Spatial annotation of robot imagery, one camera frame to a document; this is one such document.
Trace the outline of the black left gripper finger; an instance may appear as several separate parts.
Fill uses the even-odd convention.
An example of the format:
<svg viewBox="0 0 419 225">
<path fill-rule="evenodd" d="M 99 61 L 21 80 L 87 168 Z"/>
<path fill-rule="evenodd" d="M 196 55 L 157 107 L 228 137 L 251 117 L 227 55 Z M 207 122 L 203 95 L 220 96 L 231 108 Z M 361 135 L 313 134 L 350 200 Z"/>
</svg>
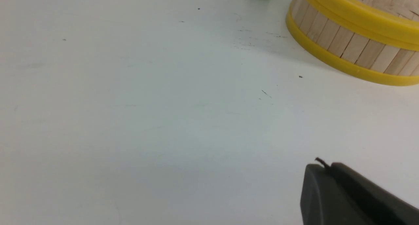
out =
<svg viewBox="0 0 419 225">
<path fill-rule="evenodd" d="M 300 208 L 304 225 L 417 225 L 419 210 L 340 162 L 308 164 Z"/>
</svg>

